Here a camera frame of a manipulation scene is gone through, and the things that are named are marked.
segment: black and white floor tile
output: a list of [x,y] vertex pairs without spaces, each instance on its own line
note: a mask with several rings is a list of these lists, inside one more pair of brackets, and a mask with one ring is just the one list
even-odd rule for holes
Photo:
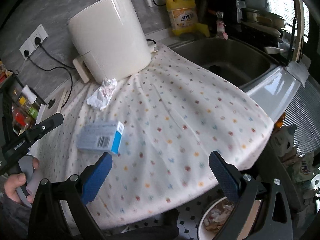
[[[211,202],[220,197],[222,197],[222,192],[219,187],[215,187],[198,198],[177,207],[177,210],[179,211],[177,226],[180,234],[176,240],[198,239],[197,229],[203,213]],[[162,214],[127,225],[123,232],[134,230],[136,228],[154,227],[159,225],[162,225]]]

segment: silver bolt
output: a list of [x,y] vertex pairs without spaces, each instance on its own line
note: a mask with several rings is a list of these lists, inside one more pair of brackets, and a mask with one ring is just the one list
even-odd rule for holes
[[79,176],[77,174],[73,174],[73,175],[70,176],[70,180],[71,181],[77,181],[78,178],[79,178]]
[[277,185],[280,185],[280,180],[279,179],[274,179],[273,182]]
[[42,179],[42,180],[40,181],[40,183],[41,183],[41,185],[45,185],[45,184],[48,183],[48,180],[47,180],[47,179]]
[[244,180],[246,181],[250,181],[252,179],[252,177],[249,174],[244,174],[243,175]]

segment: sleeve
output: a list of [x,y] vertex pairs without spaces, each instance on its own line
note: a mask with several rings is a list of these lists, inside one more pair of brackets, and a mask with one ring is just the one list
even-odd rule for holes
[[1,239],[26,239],[31,208],[16,203],[6,194],[0,202]]

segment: gray tile wall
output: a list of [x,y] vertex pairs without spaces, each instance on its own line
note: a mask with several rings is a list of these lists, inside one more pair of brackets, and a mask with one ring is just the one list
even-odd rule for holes
[[[52,72],[38,70],[31,62],[23,59],[20,46],[42,24],[49,35],[43,46],[62,62],[72,65],[78,52],[67,31],[67,21],[96,1],[98,0],[23,0],[0,30],[0,58],[7,69],[18,70],[18,77],[23,83],[33,87],[40,96],[48,96],[68,79],[68,73],[63,69]],[[145,34],[170,26],[165,6],[155,6],[152,0],[131,1]],[[43,68],[59,65],[40,48],[31,58]]]

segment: blue gripper pad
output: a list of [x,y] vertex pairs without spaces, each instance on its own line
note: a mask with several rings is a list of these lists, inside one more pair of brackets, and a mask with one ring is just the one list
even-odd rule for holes
[[217,151],[213,151],[212,153],[210,153],[209,167],[212,170],[217,181],[219,182],[227,199],[229,201],[237,203],[239,200],[239,184],[236,182],[227,168],[227,165],[233,165],[227,164],[223,159],[221,160],[220,158],[222,159]]
[[88,166],[89,174],[85,178],[82,186],[81,201],[86,206],[99,192],[104,180],[112,168],[112,156],[105,152],[95,165]]

